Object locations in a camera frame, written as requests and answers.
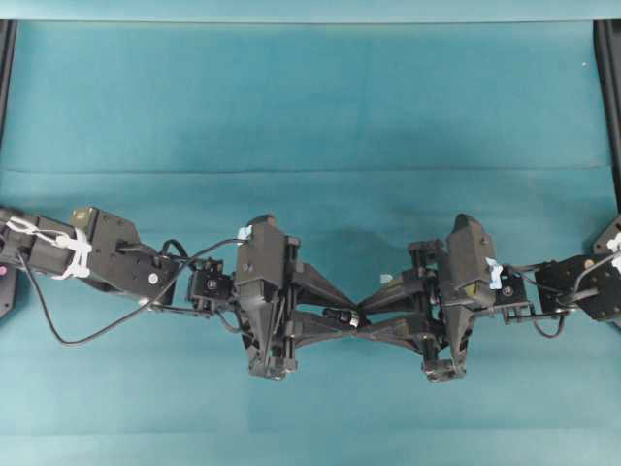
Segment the wire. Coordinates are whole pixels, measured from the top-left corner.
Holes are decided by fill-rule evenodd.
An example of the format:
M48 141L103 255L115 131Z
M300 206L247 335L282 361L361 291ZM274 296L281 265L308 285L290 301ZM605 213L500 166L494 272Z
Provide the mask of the wire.
M565 316L561 316L559 318L559 327L556 329L556 333L552 333L552 334L545 333L543 330L541 330L541 327L539 327L539 324L537 323L536 320L533 320L533 325L535 326L535 329L537 330L537 332L543 338L552 340L554 338L557 338L559 335L561 335L561 333L563 333L563 329L565 328Z
M515 267L515 266L512 266L510 264L505 264L505 267L507 269L509 269L509 271L512 271L514 274L520 276L522 279L524 279L528 283L536 286L537 288L541 288L541 289L544 289L546 291L550 291L550 292L556 293L556 294L564 294L565 293L565 291L562 291L562 290L557 289L557 288L553 288L552 286L547 286L545 284L538 283L535 280L531 279L528 275L526 275L526 272L533 272L533 271L537 270L537 269L526 270L527 268L535 267L535 266L529 265L529 266L526 266L526 267Z
M35 291L37 292L37 296L39 297L39 301L41 302L41 307L43 309L44 315L46 317L46 321L48 322L48 327L49 330L51 330L51 333L53 334L54 338L61 344L67 347L76 347L79 345L83 345L85 343L91 342L103 335L105 335L106 333L110 332L111 330L113 330L114 328L118 327L121 323L126 322L127 320L129 320L132 317L137 316L138 314L140 314L142 311L144 311L145 309L148 309L149 306L151 306L153 303L157 302L159 299L161 299L166 292L171 288L171 286L173 286L173 284L177 281L177 279L179 278L181 272L183 271L183 269L185 269L185 267L187 267L189 264L191 264L192 262L196 261L198 258L200 258L202 255L207 254L208 252L211 252L213 250L216 250L217 248L220 248L221 246L224 245L230 245L230 244L244 244L246 243L246 240L239 240L239 239L227 239L227 240L222 240L222 241L218 241L217 243L215 243L214 245L205 248L203 250L199 250L198 252L196 252L194 255L192 255L191 257L187 258L187 261L184 262L183 264L181 264L181 266L178 268L178 270L176 271L176 273L171 277L170 280L168 280L168 282L162 287L162 289L157 293L157 295L155 295L155 297L149 299L145 304L143 304L141 307L139 307L138 309L136 309L135 311L132 311L131 313L126 314L125 316L118 318L117 320L115 320L114 322L110 323L109 325L106 325L105 327L101 328L100 330L97 330L96 332L80 338L78 340L65 340L62 336L60 336L60 334L58 333L58 331L56 330L56 327L54 326L52 320L51 320L51 315L49 314L49 309L48 306L46 304L46 300L43 296L43 293L41 291L41 289L39 288L39 284L37 283L37 280L35 279L32 270L30 269L30 266L28 265L28 263L25 261L23 254L21 253L20 250L16 251L17 257L19 258L19 261L21 262L21 265L24 268L24 271L26 272L26 275L28 276L28 280L32 283L32 285L35 288Z
M584 277L586 277L587 275L589 275L591 272L593 272L595 269L597 269L598 267L602 267L604 264L606 264L607 262L610 262L611 260L620 257L621 256L621 250L609 255L608 257L605 257L604 259L596 262L595 264L593 264L591 267L589 267L588 269L585 269L580 275L578 275L578 278L575 279L575 284L573 285L573 292L577 293L578 289L580 288L580 283L582 282L582 279L584 279Z
M220 321L222 322L222 325L224 326L224 328L231 333L242 333L242 328L240 327L235 327L233 325L231 325L228 320L226 318L224 318L224 316L222 315L222 313L220 311L215 311L215 314L220 317Z
M168 306L168 305L163 305L163 304L154 304L151 306L152 309L154 309L155 311L171 311L173 313L180 313L180 314L193 314L196 316L202 316L202 317L206 317L206 318L210 318L210 316L208 314L205 313L201 313L198 310L194 309L194 308L182 308L182 307L178 307L178 306Z
M175 238L171 238L170 240L166 240L164 242L164 244L162 245L162 249L160 250L160 254L168 254L168 249L170 246L174 246L175 249L177 250L177 252L180 254L181 257L183 258L187 258L187 252L185 251L185 248L183 247L183 245L177 241Z

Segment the teal fabric surface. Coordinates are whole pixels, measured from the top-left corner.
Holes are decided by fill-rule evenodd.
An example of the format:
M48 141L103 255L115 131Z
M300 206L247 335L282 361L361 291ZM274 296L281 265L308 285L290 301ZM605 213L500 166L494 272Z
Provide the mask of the teal fabric surface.
M615 215L591 23L224 26L25 22L3 204L96 205L196 250L274 213L351 298L460 212L507 262L582 251ZM230 270L235 250L222 250ZM42 280L63 333L133 303ZM476 324L468 376L399 348L298 351L251 378L217 321L144 315L79 348L34 294L0 322L0 464L617 464L621 340Z
M166 22L484 22L621 17L616 0L3 0L0 17Z

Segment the zip tie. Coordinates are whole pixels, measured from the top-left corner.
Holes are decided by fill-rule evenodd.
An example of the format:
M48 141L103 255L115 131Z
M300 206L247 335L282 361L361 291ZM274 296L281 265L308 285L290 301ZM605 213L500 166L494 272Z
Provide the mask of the zip tie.
M64 231L41 230L34 223L31 223L24 218L19 218L18 216L12 216L9 218L9 221L7 221L7 227L16 233L36 236L56 248L60 248L62 250L72 250L74 252L74 257L67 269L65 269L65 272L62 275L53 276L53 279L65 280L71 277L85 279L90 275L90 269L87 264L88 255L92 252L93 246L86 240L86 234L78 228L74 228L76 238L73 239ZM55 234L56 238L50 238L45 233Z
M503 289L503 282L501 280L503 266L496 262L496 259L490 259L489 257L485 257L485 261L489 265L489 273L492 276L489 289Z

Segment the mechanical linkage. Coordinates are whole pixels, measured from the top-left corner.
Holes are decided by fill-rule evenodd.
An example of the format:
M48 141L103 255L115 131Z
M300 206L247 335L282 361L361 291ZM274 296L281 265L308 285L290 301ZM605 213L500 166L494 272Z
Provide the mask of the mechanical linkage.
M228 331L240 334L249 373L275 380L297 370L298 348L356 337L420 354L431 382L449 381L466 375L468 346L480 317L500 314L505 324L532 322L546 338L560 335L576 310L596 321L621 318L619 219L591 253L514 266L497 261L494 241L478 221L459 215L445 242L409 244L411 268L360 303L304 262L301 241L280 231L269 215L251 220L237 238L189 256L175 239L160 250L144 245L131 221L94 207L74 210L68 224L0 208L0 242L0 317L13 306L17 270L22 270L35 286L52 333L65 345L98 338L144 310L217 316ZM235 271L228 275L222 260L207 256L226 244L238 246ZM184 269L190 272L185 299L191 307L186 308L173 306ZM33 272L75 278L140 307L87 337L67 341L53 325ZM538 288L539 306L528 299L527 283ZM301 305L322 313L299 311ZM373 322L387 313L398 315ZM538 325L544 319L558 321L558 331L544 333ZM445 349L447 356L441 357Z

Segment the black plastic bracket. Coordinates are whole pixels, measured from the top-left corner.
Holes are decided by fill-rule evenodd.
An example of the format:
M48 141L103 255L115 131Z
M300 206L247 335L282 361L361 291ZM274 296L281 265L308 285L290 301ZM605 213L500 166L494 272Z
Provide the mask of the black plastic bracket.
M0 263L0 318L13 308L16 301L17 268Z
M2 143L4 119L7 112L16 31L16 21L0 20L0 144Z

